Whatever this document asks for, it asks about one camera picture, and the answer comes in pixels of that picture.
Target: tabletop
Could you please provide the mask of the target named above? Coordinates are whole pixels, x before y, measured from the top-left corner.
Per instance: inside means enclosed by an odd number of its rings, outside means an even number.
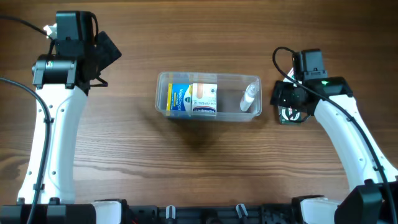
[[[123,54],[102,73],[109,87],[90,90],[80,120],[76,203],[259,205],[310,194],[343,200],[345,172],[320,124],[280,125],[269,105],[282,79],[271,60],[278,46],[321,49],[329,76],[347,80],[370,132],[398,165],[396,1],[0,3],[0,14],[39,27],[55,23],[60,10],[94,12]],[[33,88],[31,66],[49,41],[14,22],[0,26],[0,77]],[[278,61],[290,70],[289,54]],[[247,123],[169,120],[155,109],[164,71],[257,75],[262,114]],[[1,83],[0,120],[0,204],[14,204],[29,163],[35,101]]]

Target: white bottle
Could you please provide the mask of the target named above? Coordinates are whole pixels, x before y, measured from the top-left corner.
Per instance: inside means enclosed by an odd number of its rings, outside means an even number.
[[[241,110],[247,111],[254,101],[254,97],[257,92],[260,90],[260,84],[258,81],[251,83],[244,92],[244,95],[241,100]]]

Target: wooden surface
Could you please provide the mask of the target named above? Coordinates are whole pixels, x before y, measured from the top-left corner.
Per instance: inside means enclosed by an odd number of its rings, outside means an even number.
[[[125,198],[130,205],[288,202],[324,194],[342,200],[348,184],[326,132],[310,119],[282,126],[269,106],[272,51],[320,48],[331,77],[348,81],[369,130],[398,165],[396,1],[165,1],[30,3],[5,0],[0,13],[39,27],[57,10],[92,11],[123,53],[81,117],[76,202]],[[45,38],[0,21],[0,76],[32,83]],[[288,54],[279,55],[285,71]],[[170,121],[155,110],[163,71],[240,73],[262,78],[262,114],[250,123]],[[15,203],[30,156],[35,101],[0,84],[0,204]]]

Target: transparent box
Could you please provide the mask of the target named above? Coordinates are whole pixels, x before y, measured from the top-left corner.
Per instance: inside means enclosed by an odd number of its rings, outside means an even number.
[[[259,91],[249,109],[243,112],[240,102],[246,88],[253,82],[259,82]],[[167,94],[169,83],[217,84],[217,110],[216,114],[209,115],[204,112],[167,111]],[[250,121],[259,116],[262,110],[261,79],[255,75],[235,75],[220,73],[196,72],[162,72],[157,80],[156,110],[164,116],[174,119],[205,119],[216,121]]]

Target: small box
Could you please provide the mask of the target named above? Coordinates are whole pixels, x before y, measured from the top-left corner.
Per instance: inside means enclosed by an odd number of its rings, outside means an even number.
[[[186,111],[191,113],[192,105],[192,84],[169,83],[167,93],[166,111],[170,116],[170,111]]]
[[[216,115],[217,84],[194,83],[192,85],[192,112]]]

